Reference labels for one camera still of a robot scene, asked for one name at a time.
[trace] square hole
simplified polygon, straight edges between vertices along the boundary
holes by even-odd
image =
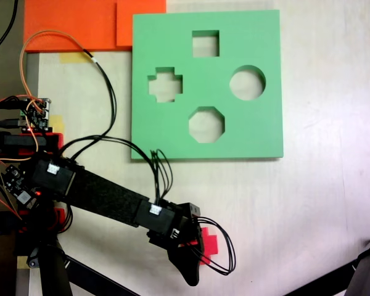
[[[193,57],[219,57],[220,32],[218,30],[192,32]]]

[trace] orange wire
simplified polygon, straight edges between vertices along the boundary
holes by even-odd
[[[27,105],[26,107],[26,111],[29,110],[29,107],[30,105],[34,102],[35,100],[31,100],[30,103]],[[30,127],[30,123],[29,123],[29,120],[27,119],[27,116],[25,116],[26,118],[26,124],[27,124],[27,127],[28,129],[30,130],[30,133],[31,135],[33,136],[33,139],[35,140],[35,143],[36,143],[36,152],[38,152],[38,141],[37,141],[37,138],[36,138],[36,135],[34,134],[32,128]],[[25,158],[25,159],[14,159],[14,158],[0,158],[0,160],[7,160],[9,162],[24,162],[26,160],[30,160],[31,157],[28,157],[28,158]]]
[[[22,220],[22,218],[18,215],[18,213],[15,212],[13,209],[11,209],[10,206],[8,206],[8,204],[6,204],[5,202],[3,202],[1,199],[0,199],[0,203],[2,203],[6,208],[8,208],[16,217],[18,217],[19,219]]]
[[[29,97],[30,99],[33,99],[35,101],[39,101],[39,102],[42,102],[43,101],[41,99],[38,99],[37,97],[29,96],[28,94],[18,94],[15,97]],[[3,97],[2,99],[0,99],[0,102],[4,101],[5,99],[7,99],[7,98],[6,97]],[[41,108],[38,107],[35,102],[33,104],[36,107],[37,111],[41,113],[42,112]]]
[[[23,45],[22,50],[20,51],[20,57],[19,57],[20,79],[22,81],[22,84],[23,84],[23,87],[25,88],[26,93],[29,96],[31,96],[31,91],[30,91],[30,89],[29,89],[29,87],[27,85],[27,82],[26,82],[26,79],[25,79],[25,74],[23,72],[23,57],[25,55],[25,50],[26,50],[26,47],[28,46],[29,42],[32,39],[34,39],[35,37],[37,37],[38,35],[42,35],[42,34],[46,34],[46,33],[53,33],[53,34],[58,34],[58,35],[66,36],[66,37],[70,38],[71,40],[73,40],[82,50],[84,49],[84,47],[81,45],[81,43],[79,43],[72,35],[67,34],[66,32],[63,32],[63,31],[59,31],[59,30],[42,30],[42,31],[36,32],[33,35],[31,35],[26,40],[25,44]]]

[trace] yellow tape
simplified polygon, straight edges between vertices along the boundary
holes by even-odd
[[[18,269],[30,269],[30,267],[27,265],[26,261],[27,261],[27,256],[18,256],[17,257]]]
[[[64,134],[64,123],[61,115],[50,115],[49,126],[52,127],[54,133]]]
[[[61,64],[82,64],[92,63],[92,60],[84,52],[61,52],[59,53],[59,62]]]

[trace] connector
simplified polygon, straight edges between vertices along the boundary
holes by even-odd
[[[24,126],[25,120],[19,119],[5,119],[0,121],[0,128],[20,128]]]

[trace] orange foam sheet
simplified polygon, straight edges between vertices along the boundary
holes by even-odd
[[[60,30],[74,36],[89,51],[129,51],[133,14],[166,12],[166,0],[25,0],[23,42],[41,30]],[[35,38],[27,52],[79,51],[56,34]]]
[[[118,0],[117,47],[130,51],[133,45],[134,14],[164,14],[166,0]]]

